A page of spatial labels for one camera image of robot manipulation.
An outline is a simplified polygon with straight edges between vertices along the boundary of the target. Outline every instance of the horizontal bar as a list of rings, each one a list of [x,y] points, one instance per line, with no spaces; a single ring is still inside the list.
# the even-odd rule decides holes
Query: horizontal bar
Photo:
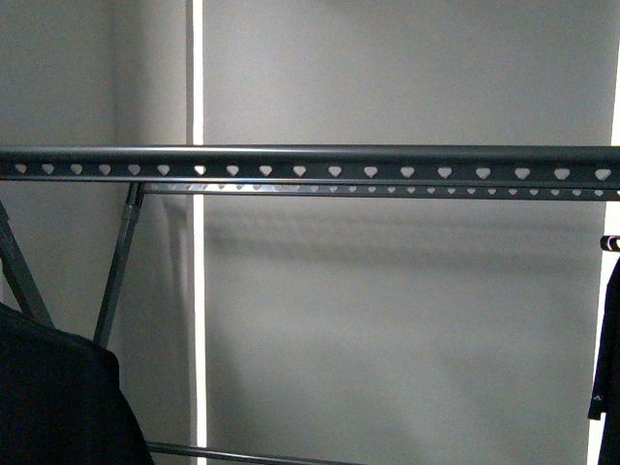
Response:
[[[345,197],[384,199],[460,199],[509,201],[619,202],[618,191],[433,186],[147,183],[145,194]]]
[[[552,145],[171,145],[0,146],[0,161],[103,163],[192,163],[239,159],[266,163],[305,162],[600,163],[618,165],[620,147]]]
[[[142,182],[149,194],[607,202],[620,200],[620,147],[0,147],[0,180]]]
[[[214,449],[181,446],[177,444],[147,443],[148,449],[155,453],[204,457],[231,462],[258,463],[263,465],[359,465],[351,462],[334,462],[309,458],[283,457],[277,455],[255,455],[246,453],[223,452]]]

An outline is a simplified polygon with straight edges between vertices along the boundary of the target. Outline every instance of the gray metal frame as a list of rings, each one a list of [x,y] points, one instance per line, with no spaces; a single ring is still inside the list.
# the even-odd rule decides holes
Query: gray metal frame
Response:
[[[0,146],[0,180],[131,183],[94,337],[105,347],[145,194],[620,201],[620,147]],[[0,234],[3,271],[22,310],[52,326],[1,202]],[[601,245],[615,250],[617,238],[606,237]],[[148,445],[157,453],[248,463],[342,465]]]

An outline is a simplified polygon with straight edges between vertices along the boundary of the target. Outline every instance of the metal rod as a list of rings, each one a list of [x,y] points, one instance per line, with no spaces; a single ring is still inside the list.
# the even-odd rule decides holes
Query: metal rod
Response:
[[[148,449],[155,453],[204,457],[231,462],[258,463],[263,465],[359,465],[351,462],[334,462],[310,458],[283,457],[277,455],[256,455],[248,453],[224,452],[215,449],[181,446],[178,444],[147,443]]]
[[[54,327],[28,264],[17,245],[11,225],[9,225],[9,215],[1,201],[0,258],[2,259],[2,271],[21,311],[42,325]]]
[[[202,145],[143,147],[49,147],[0,146],[0,162],[32,163],[192,163],[203,160],[243,159],[286,162],[292,158],[306,162],[334,159],[397,162],[415,158],[418,162],[489,163],[587,163],[617,165],[620,147],[543,145]]]
[[[112,329],[114,313],[118,305],[121,286],[125,276],[125,267],[129,259],[129,251],[134,237],[134,229],[140,217],[143,194],[142,184],[132,183],[123,208],[123,216],[116,241],[116,248],[109,267],[108,282],[104,291],[104,298],[99,312],[97,328],[93,340],[101,347],[106,347]]]

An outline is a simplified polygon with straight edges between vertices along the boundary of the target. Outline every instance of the black jacket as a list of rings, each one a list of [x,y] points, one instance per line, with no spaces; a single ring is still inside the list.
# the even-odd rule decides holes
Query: black jacket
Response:
[[[620,463],[620,260],[605,293],[604,318],[589,419],[606,412],[599,465]]]
[[[0,462],[153,464],[115,355],[1,304]]]

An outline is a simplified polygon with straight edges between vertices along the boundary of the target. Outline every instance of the rack leg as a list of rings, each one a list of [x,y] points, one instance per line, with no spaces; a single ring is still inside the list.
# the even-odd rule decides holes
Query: rack leg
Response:
[[[127,201],[123,209],[123,216],[118,232],[118,240],[116,241],[116,249],[112,257],[112,263],[109,267],[108,283],[104,292],[104,298],[99,312],[99,320],[95,329],[95,337],[93,340],[101,347],[106,347],[109,341],[109,334],[112,330],[112,322],[114,320],[114,312],[118,305],[120,290],[125,276],[125,266],[129,258],[129,250],[134,237],[134,229],[140,217],[140,208],[142,206],[143,184],[141,182],[132,183],[129,186]]]
[[[28,264],[21,254],[13,231],[11,231],[9,215],[1,201],[0,258],[2,259],[2,271],[21,311],[42,325],[54,327]]]

